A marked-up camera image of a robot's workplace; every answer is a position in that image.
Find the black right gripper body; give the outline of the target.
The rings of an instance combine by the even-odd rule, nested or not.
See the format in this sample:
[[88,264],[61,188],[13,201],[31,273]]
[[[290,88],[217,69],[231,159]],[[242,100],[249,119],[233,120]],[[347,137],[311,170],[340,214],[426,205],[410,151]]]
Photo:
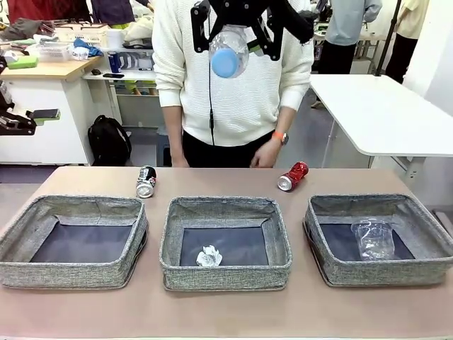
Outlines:
[[269,7],[265,0],[210,0],[222,25],[252,26]]

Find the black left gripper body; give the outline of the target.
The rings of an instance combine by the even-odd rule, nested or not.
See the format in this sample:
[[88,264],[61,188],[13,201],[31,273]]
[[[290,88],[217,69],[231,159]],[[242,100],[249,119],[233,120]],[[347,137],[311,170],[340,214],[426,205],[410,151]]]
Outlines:
[[4,81],[0,81],[0,107],[2,111],[7,111],[9,108],[14,109],[15,103],[8,91],[8,87]]

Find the person's left hand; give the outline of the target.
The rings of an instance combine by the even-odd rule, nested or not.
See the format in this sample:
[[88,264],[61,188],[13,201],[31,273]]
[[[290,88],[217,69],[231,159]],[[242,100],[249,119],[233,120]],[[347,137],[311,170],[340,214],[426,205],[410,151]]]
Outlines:
[[273,168],[278,154],[282,148],[282,143],[278,139],[271,138],[262,145],[254,154],[250,167],[251,168]]

